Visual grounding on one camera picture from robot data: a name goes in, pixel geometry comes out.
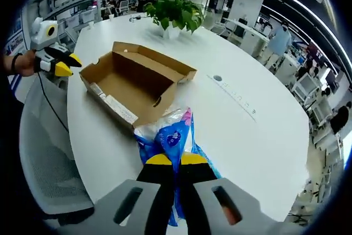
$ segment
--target cardboard box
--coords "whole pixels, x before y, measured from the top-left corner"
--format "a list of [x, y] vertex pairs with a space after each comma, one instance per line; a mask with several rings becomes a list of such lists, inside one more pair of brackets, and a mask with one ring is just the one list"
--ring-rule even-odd
[[112, 51], [80, 76], [87, 90], [117, 120], [134, 129], [157, 121], [172, 104], [177, 83], [196, 70], [144, 46], [115, 42]]

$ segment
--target white pillar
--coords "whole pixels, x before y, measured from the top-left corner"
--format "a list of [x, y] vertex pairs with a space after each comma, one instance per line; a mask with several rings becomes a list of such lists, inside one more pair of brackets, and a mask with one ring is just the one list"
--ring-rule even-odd
[[233, 0], [229, 19], [239, 20], [246, 17], [247, 25], [254, 27], [263, 0]]

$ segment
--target table surface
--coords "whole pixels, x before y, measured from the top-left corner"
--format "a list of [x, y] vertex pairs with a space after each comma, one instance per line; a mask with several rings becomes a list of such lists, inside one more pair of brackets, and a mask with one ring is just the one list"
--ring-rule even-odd
[[238, 26], [240, 26], [241, 28], [247, 30], [247, 31], [250, 31], [251, 33], [255, 34], [256, 36], [258, 36], [259, 38], [261, 38], [262, 40], [266, 41], [266, 42], [269, 42], [269, 38], [266, 37], [265, 35], [261, 34], [260, 32], [258, 32], [257, 30], [255, 30], [254, 28], [251, 28], [237, 20], [234, 20], [234, 19], [228, 19], [228, 18], [224, 18], [225, 20], [229, 21], [229, 22], [232, 22]]
[[[111, 51], [114, 41], [144, 45], [197, 69], [178, 87], [175, 104], [194, 113], [195, 139], [223, 177], [283, 221], [306, 180], [308, 118], [291, 93], [239, 47], [199, 28], [165, 40], [150, 18], [129, 15], [82, 29], [75, 54], [83, 66]], [[68, 125], [75, 161], [95, 203], [142, 169], [138, 146], [86, 92], [78, 68], [69, 78]], [[221, 82], [213, 79], [222, 77]]]

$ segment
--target black wire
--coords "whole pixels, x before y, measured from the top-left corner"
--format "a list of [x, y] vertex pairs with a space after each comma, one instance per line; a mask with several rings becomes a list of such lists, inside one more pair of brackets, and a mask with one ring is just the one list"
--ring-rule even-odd
[[54, 112], [54, 114], [56, 115], [57, 119], [60, 121], [61, 125], [65, 128], [65, 130], [68, 132], [68, 128], [65, 126], [65, 124], [62, 122], [62, 120], [60, 119], [59, 115], [57, 115], [55, 109], [53, 108], [53, 106], [51, 105], [48, 97], [46, 96], [45, 94], [45, 91], [44, 91], [44, 86], [43, 86], [43, 82], [42, 82], [42, 78], [40, 77], [40, 74], [38, 73], [38, 77], [39, 77], [39, 81], [40, 81], [40, 85], [42, 87], [42, 91], [43, 91], [43, 95], [46, 99], [46, 101], [48, 102], [49, 106], [51, 107], [52, 111]]

